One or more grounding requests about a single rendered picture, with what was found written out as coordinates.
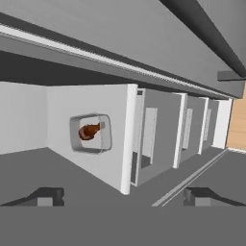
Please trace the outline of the light wooden cupboard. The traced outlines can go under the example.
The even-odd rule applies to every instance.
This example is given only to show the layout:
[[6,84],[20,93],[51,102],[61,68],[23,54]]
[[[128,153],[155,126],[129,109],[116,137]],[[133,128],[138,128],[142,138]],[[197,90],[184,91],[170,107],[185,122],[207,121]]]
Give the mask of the light wooden cupboard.
[[233,102],[227,146],[246,150],[246,90],[242,99]]

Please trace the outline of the grey freezer door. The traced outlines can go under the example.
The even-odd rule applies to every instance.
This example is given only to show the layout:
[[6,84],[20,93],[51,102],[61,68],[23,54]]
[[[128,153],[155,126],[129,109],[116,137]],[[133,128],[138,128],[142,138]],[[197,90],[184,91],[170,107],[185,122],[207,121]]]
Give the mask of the grey freezer door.
[[0,23],[240,98],[242,82],[159,0],[0,0]]

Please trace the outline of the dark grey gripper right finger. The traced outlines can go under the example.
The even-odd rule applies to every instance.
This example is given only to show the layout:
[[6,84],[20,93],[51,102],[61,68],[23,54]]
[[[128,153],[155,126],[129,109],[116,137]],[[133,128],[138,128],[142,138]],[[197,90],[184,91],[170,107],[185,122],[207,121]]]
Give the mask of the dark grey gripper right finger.
[[246,207],[246,204],[221,197],[208,187],[187,187],[184,189],[185,207]]

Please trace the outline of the clear meat container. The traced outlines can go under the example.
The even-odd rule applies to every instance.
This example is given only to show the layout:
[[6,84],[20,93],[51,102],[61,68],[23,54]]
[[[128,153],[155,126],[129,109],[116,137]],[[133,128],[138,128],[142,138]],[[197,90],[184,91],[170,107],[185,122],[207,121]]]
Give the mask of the clear meat container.
[[[79,131],[86,125],[99,126],[93,139],[82,140]],[[92,112],[72,116],[69,119],[70,142],[73,151],[100,155],[112,147],[111,119],[105,113]]]

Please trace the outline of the brown chicken drumstick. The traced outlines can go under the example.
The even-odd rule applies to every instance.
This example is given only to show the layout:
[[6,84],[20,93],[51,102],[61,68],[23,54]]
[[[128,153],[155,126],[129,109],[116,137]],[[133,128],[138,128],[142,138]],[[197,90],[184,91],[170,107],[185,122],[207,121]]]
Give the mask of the brown chicken drumstick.
[[81,140],[92,140],[95,135],[105,128],[104,123],[84,125],[78,132]]

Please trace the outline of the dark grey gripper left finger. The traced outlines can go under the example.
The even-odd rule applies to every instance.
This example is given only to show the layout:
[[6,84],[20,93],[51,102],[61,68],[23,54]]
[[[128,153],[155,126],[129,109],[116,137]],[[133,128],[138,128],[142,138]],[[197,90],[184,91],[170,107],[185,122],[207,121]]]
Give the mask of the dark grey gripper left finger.
[[63,207],[63,196],[63,187],[39,187],[29,196],[2,204],[2,207]]

